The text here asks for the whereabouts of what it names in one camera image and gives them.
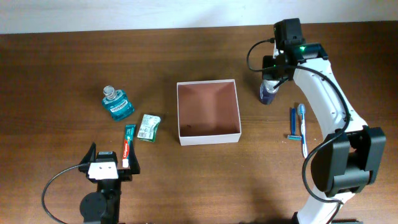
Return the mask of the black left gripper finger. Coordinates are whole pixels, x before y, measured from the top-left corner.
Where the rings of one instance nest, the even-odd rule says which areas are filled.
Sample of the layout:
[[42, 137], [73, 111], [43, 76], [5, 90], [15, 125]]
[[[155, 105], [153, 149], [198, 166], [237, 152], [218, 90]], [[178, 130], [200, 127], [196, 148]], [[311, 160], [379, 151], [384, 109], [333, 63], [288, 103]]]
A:
[[129, 168], [131, 174], [141, 173], [141, 168], [134, 151], [134, 146], [132, 144], [129, 146]]
[[94, 162], [96, 159], [96, 144], [93, 142], [88, 150], [88, 152], [85, 154], [83, 159], [81, 160], [80, 164], [87, 164]]

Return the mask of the purple liquid bottle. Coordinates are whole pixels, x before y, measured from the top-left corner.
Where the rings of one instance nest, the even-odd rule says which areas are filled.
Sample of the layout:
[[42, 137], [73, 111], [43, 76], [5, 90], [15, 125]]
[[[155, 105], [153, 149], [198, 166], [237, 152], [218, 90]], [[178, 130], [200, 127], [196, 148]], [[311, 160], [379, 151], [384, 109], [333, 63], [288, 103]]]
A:
[[273, 99], [278, 92], [278, 87], [275, 88], [278, 81], [274, 80], [263, 80], [259, 90], [260, 102], [265, 105], [272, 103]]

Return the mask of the blue white toothbrush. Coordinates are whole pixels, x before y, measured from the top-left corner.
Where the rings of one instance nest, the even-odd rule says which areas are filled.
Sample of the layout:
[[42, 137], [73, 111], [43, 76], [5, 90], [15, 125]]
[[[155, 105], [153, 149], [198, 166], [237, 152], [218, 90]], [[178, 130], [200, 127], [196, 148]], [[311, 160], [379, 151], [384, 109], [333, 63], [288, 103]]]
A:
[[297, 113], [300, 118], [300, 131], [302, 137], [302, 154], [304, 158], [308, 156], [308, 148], [307, 148], [307, 141], [306, 141], [306, 128], [305, 128], [305, 105], [299, 104], [297, 107]]

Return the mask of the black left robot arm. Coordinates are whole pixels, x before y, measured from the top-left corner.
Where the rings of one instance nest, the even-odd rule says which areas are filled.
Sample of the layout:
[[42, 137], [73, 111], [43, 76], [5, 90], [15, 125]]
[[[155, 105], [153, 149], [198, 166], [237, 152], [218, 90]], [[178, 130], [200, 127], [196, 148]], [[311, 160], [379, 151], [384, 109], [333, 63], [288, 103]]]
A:
[[96, 144], [80, 162], [78, 170], [97, 185], [96, 191], [87, 194], [80, 202], [80, 213], [84, 223], [119, 223], [121, 184], [132, 181], [133, 175], [141, 173], [134, 149], [128, 150], [127, 169], [118, 168], [114, 151], [96, 152]]

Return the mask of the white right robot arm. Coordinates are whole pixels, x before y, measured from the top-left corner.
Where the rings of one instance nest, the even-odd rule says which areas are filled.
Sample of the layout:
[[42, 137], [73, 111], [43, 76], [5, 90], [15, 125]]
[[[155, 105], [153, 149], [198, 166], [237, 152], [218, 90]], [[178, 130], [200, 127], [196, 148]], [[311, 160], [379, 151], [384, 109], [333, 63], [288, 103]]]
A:
[[302, 154], [303, 184], [309, 193], [293, 223], [333, 223], [342, 206], [375, 182], [386, 136], [371, 128], [348, 102], [320, 44], [274, 44], [263, 58], [262, 91], [270, 95], [293, 80], [306, 96], [320, 125], [323, 141]]

